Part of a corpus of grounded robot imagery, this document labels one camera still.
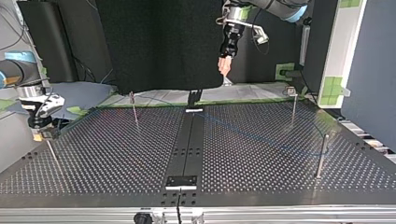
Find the black curtain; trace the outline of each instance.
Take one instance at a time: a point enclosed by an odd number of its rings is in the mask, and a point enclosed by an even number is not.
[[[96,0],[120,93],[222,84],[221,0]]]

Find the vertical post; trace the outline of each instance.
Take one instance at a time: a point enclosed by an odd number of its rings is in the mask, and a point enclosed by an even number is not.
[[[50,154],[52,154],[53,159],[55,159],[57,161],[58,158],[56,157],[55,151],[53,150],[50,140],[47,140],[47,145],[49,146],[49,151],[50,151]]]
[[[323,168],[323,162],[324,162],[324,155],[327,152],[327,145],[329,144],[329,135],[325,134],[323,137],[323,143],[322,143],[322,149],[320,151],[320,159],[319,159],[319,164],[318,164],[318,169],[317,169],[317,179],[321,179],[321,172]]]
[[[293,120],[294,120],[294,116],[296,114],[297,97],[298,97],[298,94],[295,94],[294,95],[294,105],[293,105],[293,117],[292,117]]]

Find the green tape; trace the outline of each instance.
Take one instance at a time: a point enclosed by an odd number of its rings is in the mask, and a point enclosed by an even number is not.
[[[83,110],[79,106],[71,106],[66,109],[72,114],[84,116],[88,113],[88,110]]]
[[[280,71],[294,71],[294,63],[282,63],[276,65],[275,80],[276,81],[292,81],[291,77],[285,77],[280,75]]]
[[[250,12],[250,10],[252,9],[252,7],[243,7],[241,10],[241,14],[239,15],[239,19],[241,21],[245,21],[248,19],[248,13]]]
[[[338,97],[342,95],[341,77],[325,77],[323,91],[320,98],[321,105],[336,105]]]
[[[0,100],[0,111],[6,110],[7,107],[15,104],[13,100]]]
[[[358,7],[360,5],[361,5],[361,0],[341,0],[340,8]]]

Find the white wall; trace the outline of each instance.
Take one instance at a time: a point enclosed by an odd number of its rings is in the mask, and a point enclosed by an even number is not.
[[[14,43],[21,35],[21,25],[15,16],[14,1],[0,0],[0,49]],[[6,20],[18,34],[12,30]],[[0,60],[4,59],[4,53],[9,50],[32,50],[28,43],[26,36],[14,47],[0,50]],[[15,99],[16,97],[17,93],[13,89],[0,90],[0,99]],[[31,131],[27,126],[27,116],[16,114],[9,116],[9,114],[9,112],[0,111],[0,172],[38,146],[38,143],[33,141]]]
[[[1,0],[0,1],[0,49],[8,46],[10,44],[13,44],[15,41],[18,40],[18,38],[21,35],[21,24],[19,23],[19,19],[16,16],[17,12],[15,10],[14,4],[15,0]],[[9,21],[9,23],[12,25],[12,27],[18,32],[13,31],[13,29],[10,27],[10,25],[6,22]],[[4,53],[9,50],[14,50],[14,49],[20,49],[20,50],[31,50],[29,46],[29,41],[27,36],[21,40],[18,44],[16,44],[14,47],[6,50],[0,50],[0,60],[4,59]]]

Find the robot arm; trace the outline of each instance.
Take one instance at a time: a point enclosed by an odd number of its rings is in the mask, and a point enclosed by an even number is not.
[[[297,22],[304,14],[311,0],[231,0],[224,6],[224,13],[218,24],[223,25],[224,41],[220,47],[220,58],[233,58],[238,51],[238,40],[245,28],[254,30],[257,44],[268,42],[269,37],[262,27],[246,23],[251,6],[262,8],[283,21]]]
[[[52,115],[64,105],[64,98],[43,87],[35,56],[30,51],[11,51],[0,61],[0,89],[13,87],[22,108],[29,113],[28,125],[34,139],[42,141],[58,136]]]

